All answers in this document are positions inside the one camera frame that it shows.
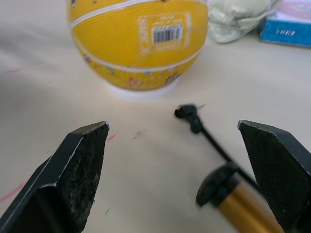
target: yellow ball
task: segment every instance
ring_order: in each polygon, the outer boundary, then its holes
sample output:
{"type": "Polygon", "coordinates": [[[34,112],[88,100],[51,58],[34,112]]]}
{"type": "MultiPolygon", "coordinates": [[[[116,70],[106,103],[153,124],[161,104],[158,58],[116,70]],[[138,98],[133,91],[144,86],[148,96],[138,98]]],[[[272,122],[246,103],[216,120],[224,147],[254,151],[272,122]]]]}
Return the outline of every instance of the yellow ball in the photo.
{"type": "Polygon", "coordinates": [[[68,0],[67,8],[85,61],[124,89],[155,89],[177,79],[207,34],[205,0],[68,0]]]}

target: blue box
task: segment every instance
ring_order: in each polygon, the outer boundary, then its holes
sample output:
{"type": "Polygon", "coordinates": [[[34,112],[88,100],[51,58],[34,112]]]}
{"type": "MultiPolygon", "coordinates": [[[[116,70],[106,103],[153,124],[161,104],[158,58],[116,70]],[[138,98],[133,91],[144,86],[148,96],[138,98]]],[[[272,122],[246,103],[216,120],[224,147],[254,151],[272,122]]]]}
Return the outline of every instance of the blue box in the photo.
{"type": "Polygon", "coordinates": [[[285,0],[259,32],[262,41],[311,46],[311,0],[285,0]]]}

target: barcode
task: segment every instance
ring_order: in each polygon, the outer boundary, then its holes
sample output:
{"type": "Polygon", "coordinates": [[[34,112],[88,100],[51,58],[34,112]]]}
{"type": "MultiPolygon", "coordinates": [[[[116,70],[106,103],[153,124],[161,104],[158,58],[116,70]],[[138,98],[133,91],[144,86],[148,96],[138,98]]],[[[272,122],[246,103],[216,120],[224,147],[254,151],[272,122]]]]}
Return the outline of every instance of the barcode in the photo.
{"type": "Polygon", "coordinates": [[[182,25],[153,28],[153,41],[160,43],[165,41],[180,40],[183,33],[182,25]]]}

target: white stripe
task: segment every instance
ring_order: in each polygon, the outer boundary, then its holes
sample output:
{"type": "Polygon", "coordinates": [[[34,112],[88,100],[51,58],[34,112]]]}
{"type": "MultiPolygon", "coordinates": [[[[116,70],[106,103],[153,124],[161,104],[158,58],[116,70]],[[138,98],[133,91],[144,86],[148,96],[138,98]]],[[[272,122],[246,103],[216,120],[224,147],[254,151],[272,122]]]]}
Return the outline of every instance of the white stripe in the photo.
{"type": "Polygon", "coordinates": [[[85,53],[87,56],[89,56],[91,58],[91,60],[97,62],[98,64],[102,65],[102,66],[107,66],[110,68],[114,68],[114,69],[119,69],[119,70],[124,70],[124,71],[130,71],[130,72],[136,72],[136,73],[143,73],[146,71],[162,71],[162,70],[166,70],[166,69],[171,69],[171,68],[175,68],[176,66],[180,66],[188,61],[190,61],[192,58],[194,58],[196,55],[198,55],[200,53],[200,51],[202,50],[202,47],[193,55],[191,55],[190,57],[188,57],[185,60],[182,60],[180,62],[176,62],[167,66],[162,66],[162,67],[148,67],[148,68],[130,68],[130,67],[125,67],[125,66],[120,66],[117,64],[113,64],[113,63],[109,63],[106,61],[103,61],[101,59],[98,59],[97,57],[94,57],[92,54],[90,54],[80,43],[80,41],[73,36],[74,41],[76,42],[77,46],[79,47],[79,49],[82,50],[83,53],[85,53]]]}
{"type": "MultiPolygon", "coordinates": [[[[83,22],[84,20],[87,20],[89,18],[92,18],[94,16],[113,11],[113,10],[118,10],[118,9],[123,9],[128,6],[136,5],[139,3],[144,3],[144,2],[151,2],[151,1],[159,1],[159,0],[127,0],[123,2],[119,2],[114,5],[106,6],[100,9],[97,9],[95,11],[89,12],[83,16],[80,16],[79,18],[75,19],[71,24],[70,24],[70,29],[72,30],[75,26],[77,26],[79,23],[83,22]]],[[[207,4],[206,0],[196,0],[201,3],[207,4]]]]}

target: table surface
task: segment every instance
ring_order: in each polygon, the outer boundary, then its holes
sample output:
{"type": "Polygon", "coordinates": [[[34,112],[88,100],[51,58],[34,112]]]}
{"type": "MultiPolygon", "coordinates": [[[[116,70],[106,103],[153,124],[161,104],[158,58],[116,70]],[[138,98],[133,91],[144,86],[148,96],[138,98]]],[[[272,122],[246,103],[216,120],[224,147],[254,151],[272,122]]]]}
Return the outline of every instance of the table surface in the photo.
{"type": "Polygon", "coordinates": [[[130,101],[107,91],[67,29],[62,0],[0,2],[0,215],[67,133],[110,123],[102,176],[86,233],[234,233],[197,189],[224,163],[201,135],[173,116],[204,104],[201,119],[253,175],[237,123],[290,131],[311,150],[311,51],[261,43],[251,34],[228,45],[209,39],[171,95],[130,101]]]}

